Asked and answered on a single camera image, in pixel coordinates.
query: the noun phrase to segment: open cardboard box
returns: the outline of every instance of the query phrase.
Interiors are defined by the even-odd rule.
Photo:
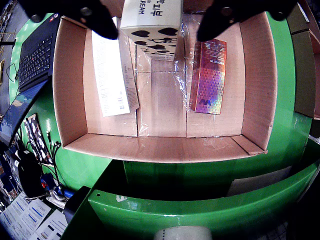
[[[167,83],[168,74],[186,78],[186,92],[188,97],[190,95],[188,79],[192,77],[199,26],[198,21],[188,23],[192,17],[183,16],[188,37],[182,38],[180,43],[182,55],[176,52],[183,70],[168,71],[173,70],[170,63],[152,61],[150,65],[145,56],[141,59],[138,54],[133,56],[140,104],[137,117],[133,112],[111,118],[101,114],[91,30],[66,18],[61,20],[54,53],[53,99],[64,148],[110,159],[152,163],[213,162],[267,153],[278,79],[273,36],[266,13],[233,25],[218,37],[227,42],[220,115],[184,113],[182,99],[174,98],[180,103],[173,104],[168,97],[166,99],[168,94],[171,97],[181,94],[175,89],[179,86]],[[130,52],[135,53],[127,45],[120,49],[125,51],[121,59],[127,60]],[[146,122],[149,133],[144,136],[140,130]]]
[[[287,17],[292,36],[296,89],[294,111],[320,120],[320,31],[305,0]]]

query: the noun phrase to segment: laptop keyboard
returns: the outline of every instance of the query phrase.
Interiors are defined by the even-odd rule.
[[[34,79],[46,73],[52,64],[50,62],[53,34],[37,44],[36,50],[24,56],[19,64],[19,86],[27,85]]]

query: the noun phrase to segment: paper document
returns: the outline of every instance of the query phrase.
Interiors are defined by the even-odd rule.
[[[123,38],[120,41],[128,43],[128,37]],[[121,44],[92,31],[94,74],[103,117],[128,114],[139,107],[131,57],[121,58]],[[129,44],[123,48],[127,49],[121,51],[130,53]]]
[[[35,231],[29,240],[59,240],[68,223],[59,210],[55,210]]]
[[[41,200],[26,200],[20,195],[0,215],[0,223],[15,240],[28,240],[51,208]]]

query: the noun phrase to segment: white product box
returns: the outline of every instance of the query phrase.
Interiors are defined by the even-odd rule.
[[[182,0],[125,0],[120,29],[152,60],[173,61]]]

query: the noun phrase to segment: black keyboard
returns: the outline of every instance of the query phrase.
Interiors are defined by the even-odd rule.
[[[50,61],[52,37],[53,34],[47,36],[44,40],[40,41],[33,53],[21,59],[22,61],[19,64],[19,85],[28,83],[33,78],[43,75],[50,68],[52,64]]]
[[[20,92],[52,78],[59,23],[60,16],[51,15],[23,42],[18,70]]]

